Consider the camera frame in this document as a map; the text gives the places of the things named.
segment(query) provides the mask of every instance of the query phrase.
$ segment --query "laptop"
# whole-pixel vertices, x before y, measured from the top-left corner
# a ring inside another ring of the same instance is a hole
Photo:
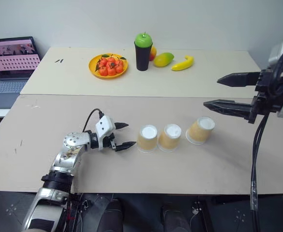
[[[33,37],[0,39],[0,109],[10,109],[40,63]]]

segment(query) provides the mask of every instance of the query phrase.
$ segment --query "white wall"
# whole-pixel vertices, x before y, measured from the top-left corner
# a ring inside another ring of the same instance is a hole
[[[0,38],[31,35],[50,46],[248,50],[267,65],[283,39],[283,0],[0,0]]]

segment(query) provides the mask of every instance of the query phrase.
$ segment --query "fake fruit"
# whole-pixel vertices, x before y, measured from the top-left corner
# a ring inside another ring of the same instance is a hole
[[[123,61],[122,60],[116,60],[115,64],[116,65],[123,65]]]
[[[135,45],[138,47],[150,47],[153,44],[151,36],[140,33],[135,38]]]
[[[102,57],[99,64],[102,64],[104,66],[104,65],[106,65],[106,63],[107,63],[107,59],[105,57]]]
[[[124,72],[124,64],[126,65],[125,62],[125,57],[103,54],[100,55],[96,62],[95,72],[100,76],[115,76]]]
[[[154,65],[157,67],[164,67],[174,59],[174,55],[170,52],[164,52],[154,59]]]
[[[152,46],[150,51],[150,60],[154,60],[155,56],[156,56],[156,48]]]
[[[107,62],[115,63],[116,59],[114,59],[113,57],[109,57]]]
[[[107,76],[108,75],[107,67],[103,66],[103,67],[99,68],[99,74],[102,75],[102,76]]]
[[[115,68],[108,68],[107,67],[107,71],[108,71],[109,76],[114,76],[117,73]]]
[[[111,62],[111,61],[109,61],[109,62],[107,62],[107,64],[106,64],[106,66],[107,66],[107,68],[114,68],[115,67],[115,62]]]
[[[183,70],[183,69],[187,69],[187,68],[189,68],[193,65],[194,57],[185,56],[184,58],[186,58],[186,60],[184,62],[175,64],[174,66],[172,66],[171,70],[180,71],[180,70]]]
[[[117,65],[117,66],[116,66],[116,72],[117,72],[117,73],[123,72],[123,65]]]

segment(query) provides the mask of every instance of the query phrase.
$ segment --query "mango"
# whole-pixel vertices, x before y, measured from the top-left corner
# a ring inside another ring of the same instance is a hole
[[[174,55],[172,55],[170,52],[164,52],[155,57],[154,65],[157,67],[164,67],[172,62],[173,59]]]

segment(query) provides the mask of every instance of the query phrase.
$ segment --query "black cup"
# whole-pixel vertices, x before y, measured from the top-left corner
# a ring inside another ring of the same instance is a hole
[[[136,49],[136,64],[139,71],[145,71],[149,66],[150,52],[152,44],[150,47],[138,47],[135,44]]]

